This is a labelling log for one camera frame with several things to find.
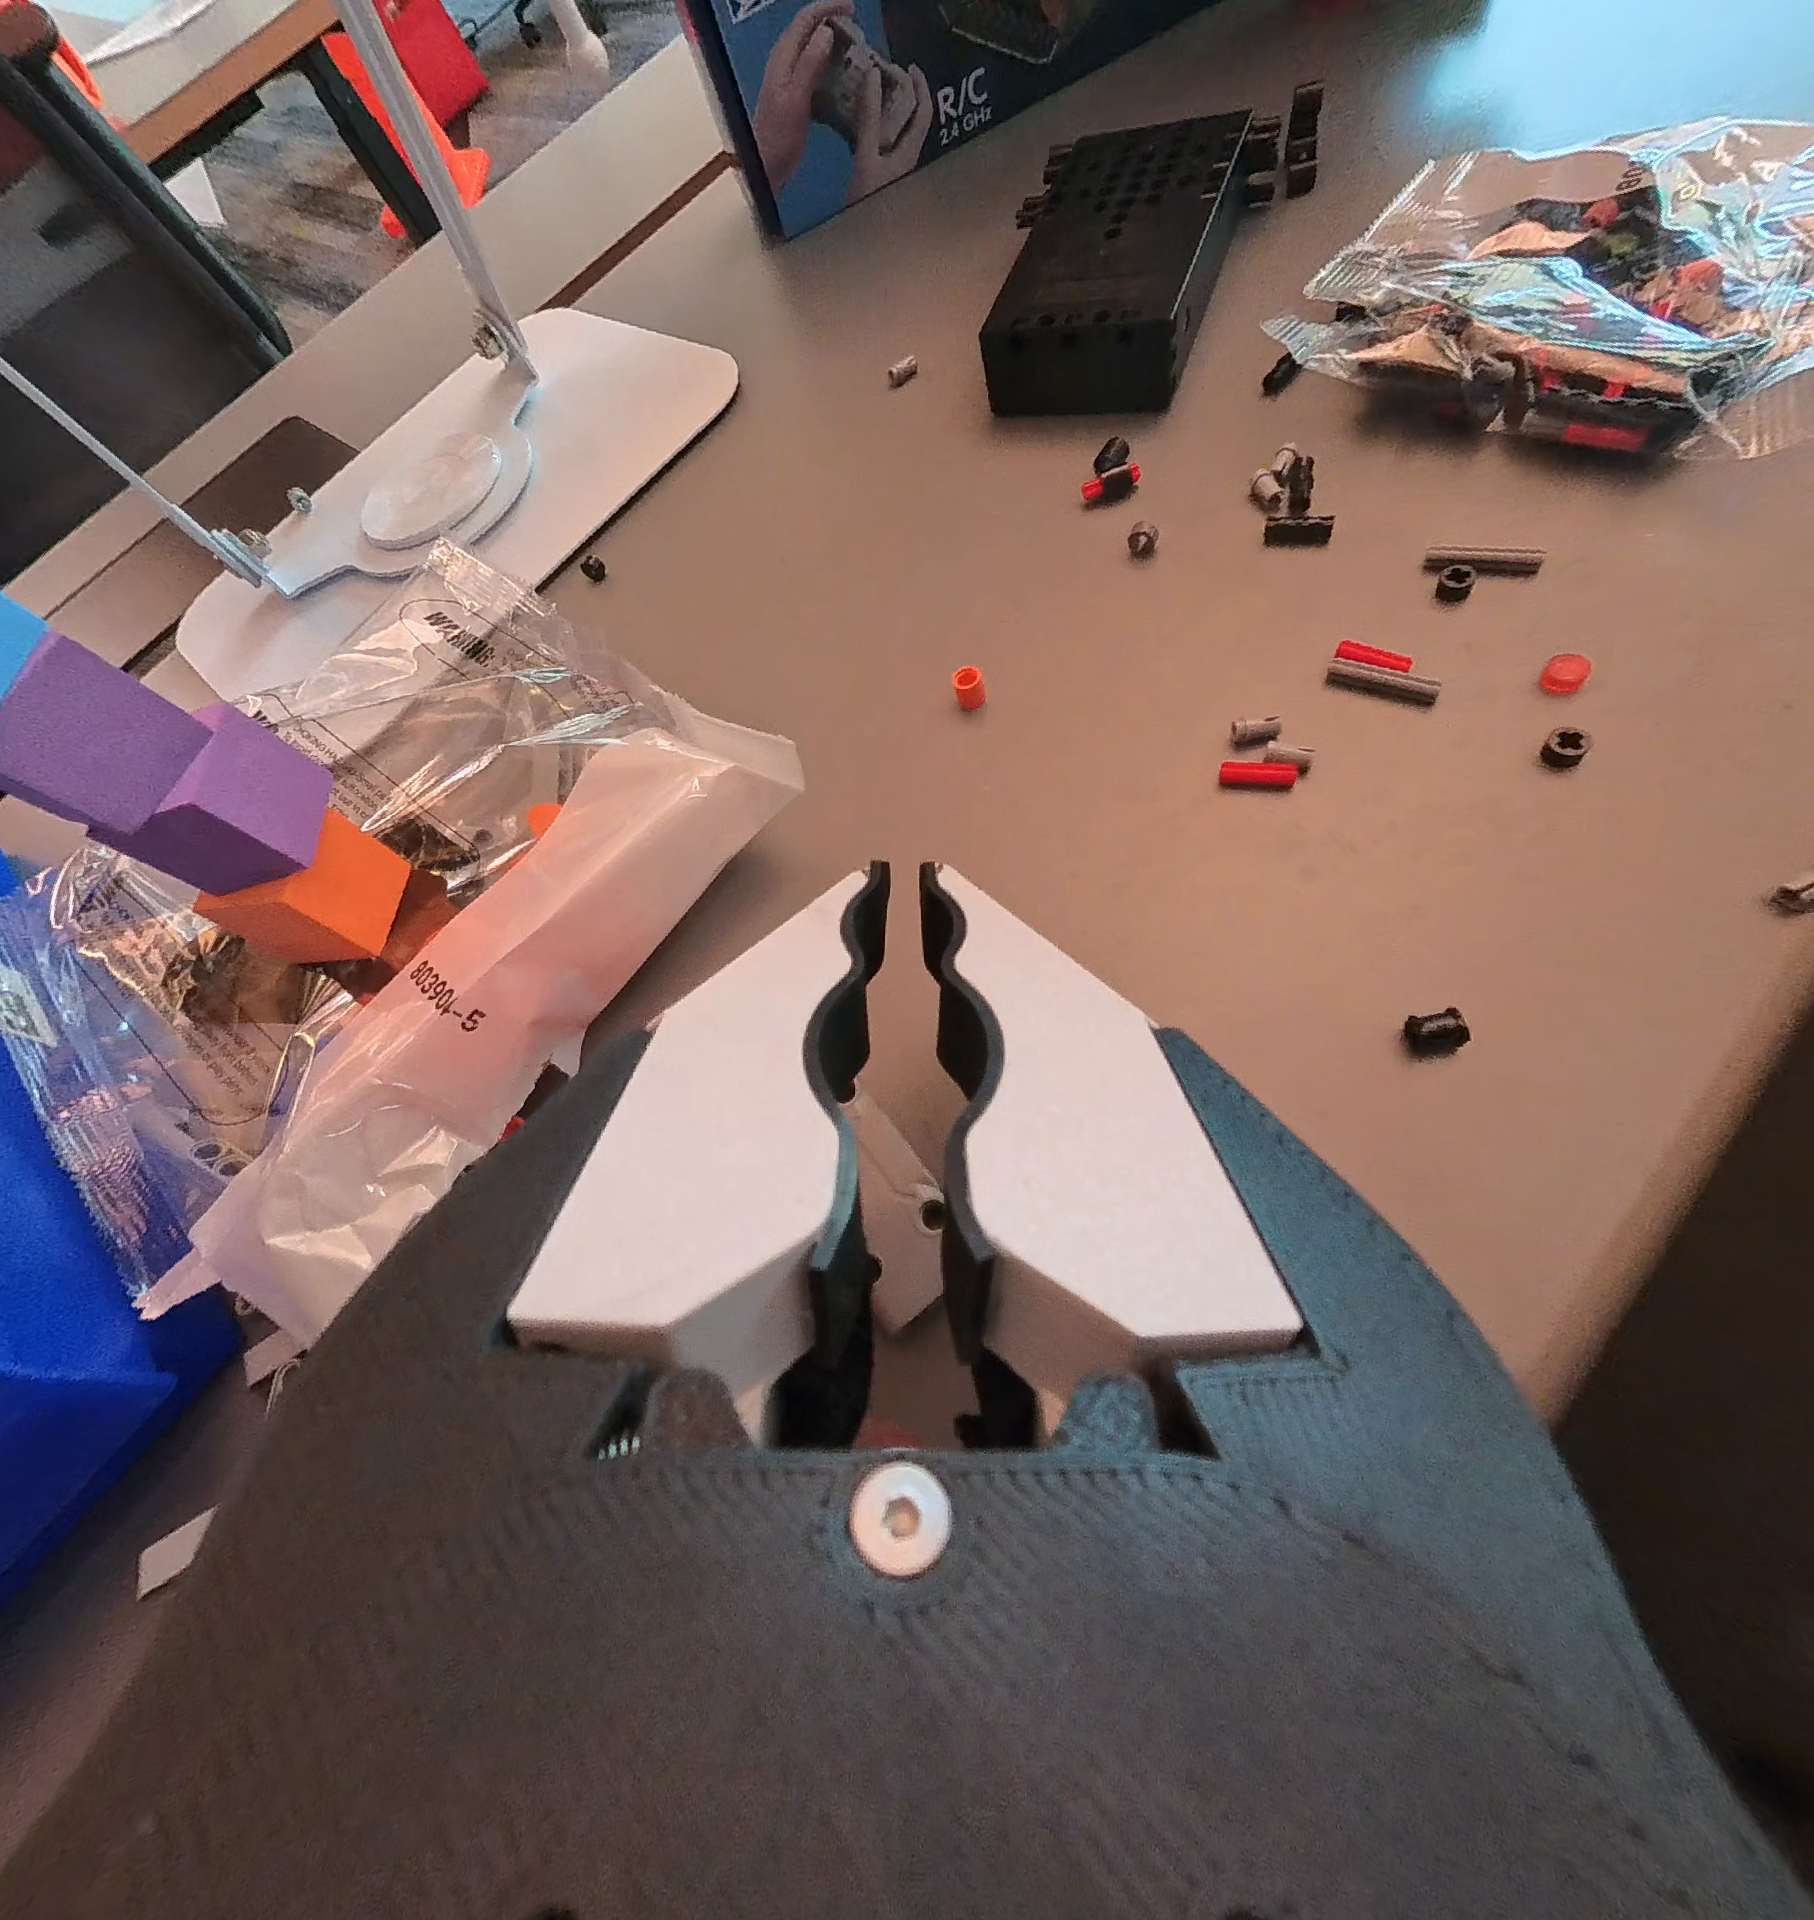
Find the blue toy robot box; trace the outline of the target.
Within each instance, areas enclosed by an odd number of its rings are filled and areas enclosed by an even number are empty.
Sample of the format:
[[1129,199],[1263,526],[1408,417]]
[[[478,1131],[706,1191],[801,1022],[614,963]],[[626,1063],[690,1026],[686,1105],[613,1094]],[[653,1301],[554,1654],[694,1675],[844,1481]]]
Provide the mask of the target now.
[[1207,2],[679,2],[763,234],[789,242]]

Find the purple foam cube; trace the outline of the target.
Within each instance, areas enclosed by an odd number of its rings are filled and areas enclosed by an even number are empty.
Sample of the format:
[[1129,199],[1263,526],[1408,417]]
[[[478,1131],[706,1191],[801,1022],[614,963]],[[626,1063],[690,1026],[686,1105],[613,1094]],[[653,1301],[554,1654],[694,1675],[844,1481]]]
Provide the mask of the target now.
[[138,830],[100,842],[216,897],[304,869],[330,804],[330,770],[227,705],[194,718],[209,732],[198,755]]
[[50,633],[0,701],[0,793],[125,839],[211,739],[192,713]]

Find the clear bag of building parts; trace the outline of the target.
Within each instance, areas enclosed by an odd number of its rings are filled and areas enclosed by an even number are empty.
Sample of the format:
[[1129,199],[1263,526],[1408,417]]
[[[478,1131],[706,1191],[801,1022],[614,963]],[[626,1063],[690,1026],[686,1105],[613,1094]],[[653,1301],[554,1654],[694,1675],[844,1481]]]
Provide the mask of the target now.
[[1814,124],[1425,164],[1264,325],[1392,420],[1651,461],[1814,439]]

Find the grey building beam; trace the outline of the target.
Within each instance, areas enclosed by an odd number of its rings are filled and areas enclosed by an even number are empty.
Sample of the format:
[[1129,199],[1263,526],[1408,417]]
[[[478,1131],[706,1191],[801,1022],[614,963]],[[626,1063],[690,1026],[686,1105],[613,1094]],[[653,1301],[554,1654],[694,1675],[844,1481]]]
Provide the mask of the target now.
[[218,1506],[206,1506],[140,1552],[135,1566],[135,1602],[159,1596],[181,1577],[197,1558],[216,1514]]
[[873,1316],[904,1333],[943,1305],[943,1190],[892,1119],[864,1094],[847,1103],[857,1147],[863,1232],[880,1262]]

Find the black perforated building plate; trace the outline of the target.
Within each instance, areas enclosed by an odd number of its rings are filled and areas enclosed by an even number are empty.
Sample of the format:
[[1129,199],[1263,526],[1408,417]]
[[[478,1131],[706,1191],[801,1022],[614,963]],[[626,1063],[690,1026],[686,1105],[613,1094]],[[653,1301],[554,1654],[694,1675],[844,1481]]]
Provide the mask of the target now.
[[1279,118],[1250,109],[1053,148],[977,335],[991,417],[1164,414],[1232,232],[1273,199],[1279,162]]

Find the orange foam cube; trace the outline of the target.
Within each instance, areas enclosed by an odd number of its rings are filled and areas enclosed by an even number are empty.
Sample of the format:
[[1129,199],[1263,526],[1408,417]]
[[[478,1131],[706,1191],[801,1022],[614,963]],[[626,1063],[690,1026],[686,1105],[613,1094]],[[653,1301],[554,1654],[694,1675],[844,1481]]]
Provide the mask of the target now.
[[201,893],[198,917],[287,963],[379,959],[414,878],[412,863],[328,808],[306,867],[227,894]]

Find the white book stand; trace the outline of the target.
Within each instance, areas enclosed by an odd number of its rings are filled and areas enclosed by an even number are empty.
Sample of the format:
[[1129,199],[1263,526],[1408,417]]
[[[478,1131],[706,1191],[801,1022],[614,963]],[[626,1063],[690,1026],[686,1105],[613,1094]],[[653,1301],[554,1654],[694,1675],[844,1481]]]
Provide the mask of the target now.
[[520,321],[438,157],[373,4],[349,29],[399,148],[466,282],[473,350],[270,534],[201,524],[0,354],[0,379],[140,494],[220,568],[175,648],[220,696],[293,682],[333,657],[448,540],[528,585],[548,580],[665,472],[738,394],[736,361],[571,308]]

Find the orange plastic object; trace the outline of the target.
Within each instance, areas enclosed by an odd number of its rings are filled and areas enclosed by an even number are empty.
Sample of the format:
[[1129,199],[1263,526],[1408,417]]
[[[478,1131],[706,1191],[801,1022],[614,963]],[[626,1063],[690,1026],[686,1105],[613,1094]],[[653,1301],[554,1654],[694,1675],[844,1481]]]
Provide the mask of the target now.
[[[441,4],[340,2],[333,11],[321,71],[351,94],[343,136],[380,194],[386,229],[415,244],[444,230],[467,253],[467,214],[485,197],[490,164],[485,151],[451,140],[438,104],[467,109],[486,85],[451,16]],[[406,41],[406,21],[415,18],[438,20],[443,48],[457,47],[471,67],[474,86],[457,101],[420,93]]]

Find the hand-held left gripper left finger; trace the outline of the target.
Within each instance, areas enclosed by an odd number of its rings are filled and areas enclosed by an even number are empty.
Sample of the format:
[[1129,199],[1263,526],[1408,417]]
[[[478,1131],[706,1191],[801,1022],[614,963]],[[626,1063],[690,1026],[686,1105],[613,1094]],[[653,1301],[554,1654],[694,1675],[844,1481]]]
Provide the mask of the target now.
[[511,1298],[519,1341],[710,1374],[771,1444],[855,1440],[878,1262],[847,1101],[891,879],[855,869],[653,1019]]

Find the black connector cluster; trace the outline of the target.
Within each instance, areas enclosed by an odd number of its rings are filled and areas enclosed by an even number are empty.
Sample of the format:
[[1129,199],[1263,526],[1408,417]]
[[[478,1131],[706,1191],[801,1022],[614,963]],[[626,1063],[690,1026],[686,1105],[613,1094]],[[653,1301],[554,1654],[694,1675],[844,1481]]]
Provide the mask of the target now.
[[1296,85],[1285,118],[1250,120],[1239,151],[1245,205],[1264,207],[1276,199],[1298,202],[1315,192],[1323,106],[1324,85],[1315,80]]

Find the clear printed plastic bag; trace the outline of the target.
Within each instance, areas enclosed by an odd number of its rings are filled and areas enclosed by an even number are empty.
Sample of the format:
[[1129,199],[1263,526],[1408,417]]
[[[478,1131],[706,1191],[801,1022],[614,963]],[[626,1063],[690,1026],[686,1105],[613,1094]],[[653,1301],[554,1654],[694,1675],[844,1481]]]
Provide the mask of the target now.
[[444,885],[392,985],[260,958],[96,848],[7,901],[0,946],[51,1014],[23,1077],[135,1308],[231,1288],[316,1338],[803,773],[450,546],[239,711]]

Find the black office chair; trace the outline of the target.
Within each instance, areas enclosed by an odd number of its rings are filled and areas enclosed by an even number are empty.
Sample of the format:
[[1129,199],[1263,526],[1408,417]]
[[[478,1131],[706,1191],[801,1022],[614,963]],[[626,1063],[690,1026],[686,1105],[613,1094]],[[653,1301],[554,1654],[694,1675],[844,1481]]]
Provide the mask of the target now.
[[[48,12],[0,4],[0,356],[144,472],[290,343],[56,53]],[[118,491],[0,377],[0,585]]]

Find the blue plastic bin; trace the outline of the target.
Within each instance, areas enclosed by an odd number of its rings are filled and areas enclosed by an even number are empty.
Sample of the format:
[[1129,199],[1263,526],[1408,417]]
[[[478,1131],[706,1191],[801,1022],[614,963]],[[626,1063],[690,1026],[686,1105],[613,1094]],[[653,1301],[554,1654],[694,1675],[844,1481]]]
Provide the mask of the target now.
[[194,949],[125,865],[0,850],[0,1612],[235,1355],[202,1294],[149,1312],[241,1171],[194,1111]]

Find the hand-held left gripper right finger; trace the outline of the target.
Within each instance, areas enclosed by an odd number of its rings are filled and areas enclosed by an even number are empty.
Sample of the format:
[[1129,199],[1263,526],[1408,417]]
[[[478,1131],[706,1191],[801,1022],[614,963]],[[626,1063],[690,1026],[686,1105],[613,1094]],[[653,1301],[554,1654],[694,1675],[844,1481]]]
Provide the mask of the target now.
[[1165,1032],[943,863],[920,867],[937,1058],[963,1108],[943,1147],[943,1305],[976,1406],[968,1449],[1033,1449],[1093,1377],[1304,1333]]

